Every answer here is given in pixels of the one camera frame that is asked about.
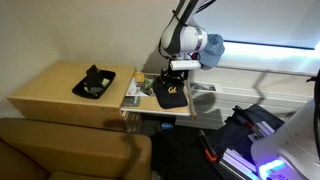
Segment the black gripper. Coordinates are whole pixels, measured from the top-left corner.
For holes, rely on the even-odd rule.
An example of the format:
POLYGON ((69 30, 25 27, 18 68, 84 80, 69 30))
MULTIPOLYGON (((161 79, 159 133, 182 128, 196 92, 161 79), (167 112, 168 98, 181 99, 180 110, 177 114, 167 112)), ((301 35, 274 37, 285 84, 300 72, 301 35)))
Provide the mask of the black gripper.
POLYGON ((160 79, 166 81, 167 79, 178 78, 181 81, 188 79, 187 70, 172 70, 172 69, 162 69, 160 73, 160 79))

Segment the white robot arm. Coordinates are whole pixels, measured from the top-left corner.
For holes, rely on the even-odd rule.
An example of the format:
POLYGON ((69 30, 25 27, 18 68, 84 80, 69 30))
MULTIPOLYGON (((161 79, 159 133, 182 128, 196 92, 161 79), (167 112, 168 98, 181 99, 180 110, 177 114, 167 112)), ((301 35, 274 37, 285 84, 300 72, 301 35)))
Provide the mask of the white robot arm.
POLYGON ((162 79, 188 78, 188 71, 199 69, 198 60, 187 56, 201 52, 207 45, 208 33, 194 21, 194 16, 208 8, 216 0, 180 0, 172 11, 172 18, 158 44, 158 52, 169 61, 168 68, 161 71, 162 79))

